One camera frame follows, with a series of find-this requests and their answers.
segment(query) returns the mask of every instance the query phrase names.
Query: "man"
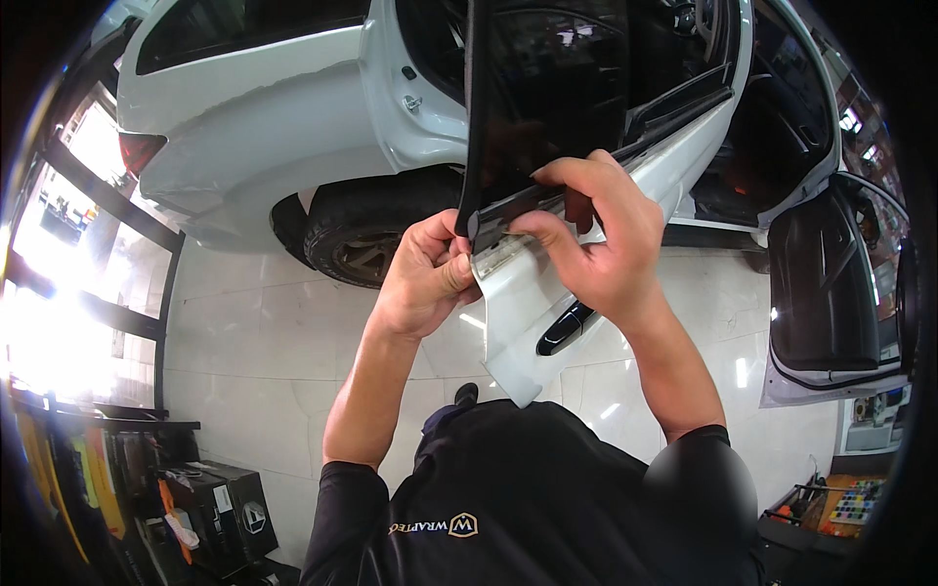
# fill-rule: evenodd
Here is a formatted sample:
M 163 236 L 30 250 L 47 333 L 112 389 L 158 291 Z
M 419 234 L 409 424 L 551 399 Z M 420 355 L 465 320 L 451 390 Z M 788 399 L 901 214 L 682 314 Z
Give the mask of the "man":
M 555 403 L 476 405 L 464 387 L 388 500 L 376 471 L 417 346 L 479 298 L 446 210 L 404 235 L 329 413 L 303 584 L 758 583 L 751 479 L 655 275 L 660 208 L 605 151 L 533 177 L 566 185 L 567 220 L 582 232 L 595 213 L 607 241 L 581 247 L 540 211 L 510 230 L 537 237 L 564 285 L 628 339 L 669 447 L 649 468 Z

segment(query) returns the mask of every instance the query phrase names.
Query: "black t-shirt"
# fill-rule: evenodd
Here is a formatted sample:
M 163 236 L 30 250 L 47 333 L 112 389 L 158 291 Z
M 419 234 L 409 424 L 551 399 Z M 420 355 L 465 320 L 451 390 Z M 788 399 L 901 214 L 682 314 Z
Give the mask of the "black t-shirt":
M 646 477 L 563 407 L 504 399 L 444 420 L 416 462 L 390 501 L 370 467 L 323 467 L 301 584 L 759 583 L 751 480 L 722 426 Z

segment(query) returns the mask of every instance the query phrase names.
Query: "black door handle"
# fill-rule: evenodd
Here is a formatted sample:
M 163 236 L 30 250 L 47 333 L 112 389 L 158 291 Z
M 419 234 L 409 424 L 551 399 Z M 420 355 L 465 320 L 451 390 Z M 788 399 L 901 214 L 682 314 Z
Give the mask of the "black door handle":
M 579 338 L 586 327 L 599 318 L 596 311 L 577 301 L 557 318 L 537 343 L 538 356 L 553 356 Z

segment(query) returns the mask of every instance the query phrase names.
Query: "man's left hand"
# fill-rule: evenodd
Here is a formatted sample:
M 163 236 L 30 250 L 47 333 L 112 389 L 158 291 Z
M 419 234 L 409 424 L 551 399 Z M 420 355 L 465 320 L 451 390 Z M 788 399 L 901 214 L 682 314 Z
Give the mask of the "man's left hand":
M 407 229 L 369 326 L 420 341 L 458 304 L 470 304 L 482 296 L 469 263 L 469 240 L 453 230 L 456 215 L 455 209 L 444 210 Z

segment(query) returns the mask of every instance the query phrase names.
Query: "tail light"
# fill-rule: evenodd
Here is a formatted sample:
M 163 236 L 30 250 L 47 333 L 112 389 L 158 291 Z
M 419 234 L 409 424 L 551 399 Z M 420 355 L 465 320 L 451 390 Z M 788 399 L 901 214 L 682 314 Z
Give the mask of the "tail light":
M 158 134 L 119 132 L 118 141 L 120 142 L 120 156 L 124 160 L 124 165 L 130 171 L 130 174 L 139 179 L 140 172 L 166 144 L 166 137 Z

